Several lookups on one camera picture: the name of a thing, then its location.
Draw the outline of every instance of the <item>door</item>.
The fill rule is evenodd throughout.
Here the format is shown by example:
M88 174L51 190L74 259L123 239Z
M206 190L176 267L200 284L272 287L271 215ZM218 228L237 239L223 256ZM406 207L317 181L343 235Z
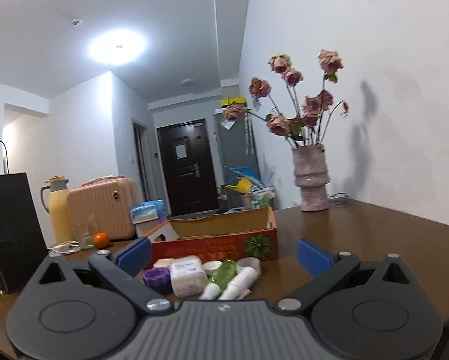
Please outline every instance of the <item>door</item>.
M158 137L172 214L218 209L206 121L161 127Z
M133 123L137 166L139 171L139 181L143 191L145 202L156 199L156 187L154 186L151 165L151 149L149 147L148 134L146 128Z

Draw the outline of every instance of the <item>thermos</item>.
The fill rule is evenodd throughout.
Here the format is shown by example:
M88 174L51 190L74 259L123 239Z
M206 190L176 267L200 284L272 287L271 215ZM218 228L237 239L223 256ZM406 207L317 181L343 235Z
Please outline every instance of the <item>thermos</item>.
M68 211L68 188L66 186L69 180L64 176L55 176L45 181L50 185L41 188L41 203L51 216L52 229L55 232L56 243L60 244L66 241L74 240L73 225ZM44 190L50 190L48 206L43 199Z

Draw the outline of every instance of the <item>vase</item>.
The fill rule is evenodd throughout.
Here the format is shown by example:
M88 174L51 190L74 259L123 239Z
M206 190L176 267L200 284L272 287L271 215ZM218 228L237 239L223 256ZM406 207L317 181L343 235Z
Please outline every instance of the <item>vase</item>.
M301 209L321 211L329 207L326 184L329 183L324 147L320 144L292 149L295 185L301 188Z

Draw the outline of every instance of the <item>pink rose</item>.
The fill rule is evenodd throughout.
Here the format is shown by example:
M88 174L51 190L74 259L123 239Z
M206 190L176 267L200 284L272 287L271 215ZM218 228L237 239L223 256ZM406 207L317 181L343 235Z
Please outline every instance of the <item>pink rose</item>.
M252 97L266 97L271 92L271 85L265 79L253 77L249 86L249 93Z
M223 116L230 120L236 120L238 117L246 115L248 109L243 103L234 103L228 105L226 109L223 111Z
M286 137L291 134L291 123L282 115L272 115L271 119L266 122L269 131L280 137Z
M333 105L333 95L328 91L322 90L317 97L321 101L321 109L323 111L327 111Z
M283 74L291 67L291 58L287 54L279 54L272 56L268 62L271 70L278 74Z
M285 71L281 77L289 86L296 86L303 81L303 74L292 67Z
M302 105L302 109L305 114L319 115L321 113L321 99L319 98L319 96L306 96L304 99L304 104Z
M306 127L315 127L318 119L319 119L319 115L315 115L315 114L305 114L302 117L303 124Z
M337 51L321 49L318 60L326 74L336 74L339 69L344 67L343 61Z

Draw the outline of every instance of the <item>suitcase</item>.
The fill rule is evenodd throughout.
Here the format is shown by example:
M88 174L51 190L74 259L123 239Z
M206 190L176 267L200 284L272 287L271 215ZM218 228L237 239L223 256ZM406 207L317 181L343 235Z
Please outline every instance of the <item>suitcase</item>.
M135 235L131 209L138 205L136 183L123 176L106 176L69 191L69 214L73 224L85 223L94 214L99 232L110 239Z

